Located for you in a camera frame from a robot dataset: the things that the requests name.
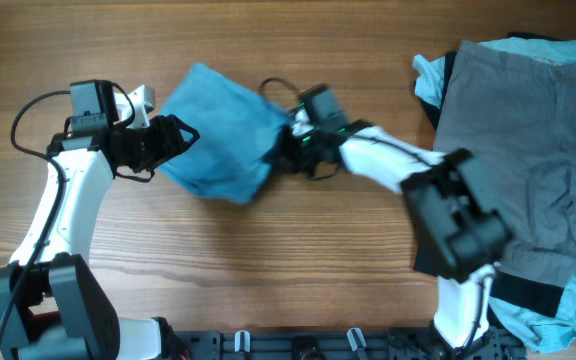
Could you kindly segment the light blue denim jeans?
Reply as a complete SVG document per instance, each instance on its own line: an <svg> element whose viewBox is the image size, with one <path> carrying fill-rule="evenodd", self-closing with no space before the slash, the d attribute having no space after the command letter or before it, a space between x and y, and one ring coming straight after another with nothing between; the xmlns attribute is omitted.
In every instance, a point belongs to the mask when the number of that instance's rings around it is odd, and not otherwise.
<svg viewBox="0 0 576 360"><path fill-rule="evenodd" d="M196 196L239 205L266 182L288 125L285 110L204 64L190 68L160 113L176 116L200 138L159 171Z"/></svg>

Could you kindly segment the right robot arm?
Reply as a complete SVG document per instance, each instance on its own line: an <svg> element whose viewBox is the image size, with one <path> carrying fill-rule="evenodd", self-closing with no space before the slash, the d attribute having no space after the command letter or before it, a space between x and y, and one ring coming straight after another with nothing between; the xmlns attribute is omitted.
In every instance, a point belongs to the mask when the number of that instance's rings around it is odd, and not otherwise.
<svg viewBox="0 0 576 360"><path fill-rule="evenodd" d="M419 251L434 268L438 307L422 351L465 359L482 345L498 262L512 238L475 156L424 150L363 119L349 121L325 84L295 93L283 153L295 172L318 177L322 163L402 195Z"/></svg>

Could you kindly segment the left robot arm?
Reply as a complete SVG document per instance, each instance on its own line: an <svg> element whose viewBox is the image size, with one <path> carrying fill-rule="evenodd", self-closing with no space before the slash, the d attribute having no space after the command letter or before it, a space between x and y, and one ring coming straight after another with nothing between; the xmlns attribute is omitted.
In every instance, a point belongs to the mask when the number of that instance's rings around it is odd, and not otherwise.
<svg viewBox="0 0 576 360"><path fill-rule="evenodd" d="M107 80L65 90L72 115L45 151L46 186L31 227L0 267L0 358L188 359L191 354L160 317L121 319L88 259L99 208L120 168L147 183L155 169L186 152L199 132L174 115L148 116L143 95L126 96Z"/></svg>

